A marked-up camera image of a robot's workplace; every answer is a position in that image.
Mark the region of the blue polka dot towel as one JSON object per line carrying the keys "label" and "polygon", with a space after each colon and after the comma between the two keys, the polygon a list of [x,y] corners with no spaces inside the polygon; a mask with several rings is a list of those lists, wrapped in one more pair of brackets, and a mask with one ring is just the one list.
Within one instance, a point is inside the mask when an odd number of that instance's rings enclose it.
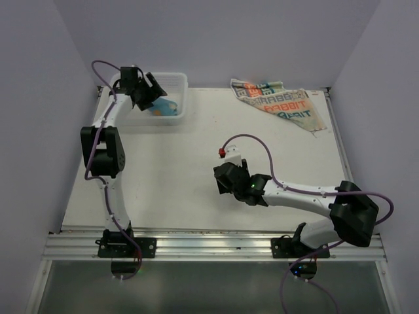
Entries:
{"label": "blue polka dot towel", "polygon": [[149,108],[153,116],[177,116],[177,103],[164,98],[158,98]]}

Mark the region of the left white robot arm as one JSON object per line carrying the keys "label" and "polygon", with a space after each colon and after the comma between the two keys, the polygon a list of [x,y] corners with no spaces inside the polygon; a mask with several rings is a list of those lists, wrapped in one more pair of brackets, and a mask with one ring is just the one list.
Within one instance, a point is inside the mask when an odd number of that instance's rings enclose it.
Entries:
{"label": "left white robot arm", "polygon": [[104,112],[91,126],[81,129],[81,145],[84,179],[97,180],[104,193],[107,213],[105,235],[116,237],[113,249],[127,257],[134,253],[136,241],[122,193],[122,171],[126,156],[118,126],[135,107],[146,111],[167,93],[151,73],[145,74],[137,66],[120,67],[119,74],[120,77],[113,84],[106,83],[110,94]]}

